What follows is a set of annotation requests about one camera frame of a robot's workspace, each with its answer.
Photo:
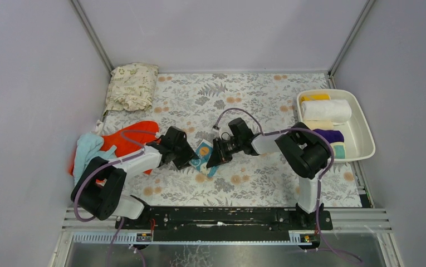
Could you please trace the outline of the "teal bunny pattern towel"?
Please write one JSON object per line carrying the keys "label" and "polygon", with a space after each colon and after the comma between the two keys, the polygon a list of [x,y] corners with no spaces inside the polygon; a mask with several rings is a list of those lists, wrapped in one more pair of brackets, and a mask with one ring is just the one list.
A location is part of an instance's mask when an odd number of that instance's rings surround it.
{"label": "teal bunny pattern towel", "polygon": [[217,167],[207,167],[207,163],[212,154],[213,145],[207,140],[202,140],[201,143],[195,150],[195,153],[198,156],[198,159],[192,159],[189,163],[190,165],[199,171],[201,174],[205,175],[208,178],[214,176],[217,171]]}

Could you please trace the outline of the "orange red towel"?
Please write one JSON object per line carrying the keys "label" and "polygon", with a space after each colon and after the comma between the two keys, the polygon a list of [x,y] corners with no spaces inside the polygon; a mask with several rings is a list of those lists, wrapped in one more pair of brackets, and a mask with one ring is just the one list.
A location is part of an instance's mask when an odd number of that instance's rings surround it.
{"label": "orange red towel", "polygon": [[[154,141],[156,139],[156,133],[159,131],[159,125],[154,121],[139,121],[128,127],[122,128],[111,135],[99,135],[105,140],[103,149],[107,148],[108,145],[115,145],[117,147],[115,156],[123,157],[132,152],[140,150],[140,144]],[[70,160],[68,166],[68,173],[72,175],[74,166],[75,152]]]}

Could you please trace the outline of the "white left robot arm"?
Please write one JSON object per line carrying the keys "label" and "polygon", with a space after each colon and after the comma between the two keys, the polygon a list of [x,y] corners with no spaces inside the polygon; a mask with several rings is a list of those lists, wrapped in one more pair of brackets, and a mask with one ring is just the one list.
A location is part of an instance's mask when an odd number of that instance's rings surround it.
{"label": "white left robot arm", "polygon": [[130,139],[126,133],[122,131],[121,136],[140,150],[112,160],[95,157],[90,161],[71,194],[78,221],[106,220],[111,216],[138,219],[147,204],[123,194],[126,179],[168,163],[182,170],[199,158],[187,134],[177,127],[169,127],[164,134],[151,132],[155,139],[147,143]]}

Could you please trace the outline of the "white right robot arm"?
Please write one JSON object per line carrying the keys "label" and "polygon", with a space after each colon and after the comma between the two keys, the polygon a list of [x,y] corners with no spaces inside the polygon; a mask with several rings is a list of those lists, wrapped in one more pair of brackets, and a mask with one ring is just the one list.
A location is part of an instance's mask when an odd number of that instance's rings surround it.
{"label": "white right robot arm", "polygon": [[302,194],[298,197],[297,207],[307,214],[320,208],[320,180],[334,161],[334,152],[323,136],[303,122],[270,133],[254,133],[242,118],[232,120],[228,127],[231,131],[228,138],[213,140],[206,168],[228,163],[239,152],[251,156],[280,152],[299,176]]}

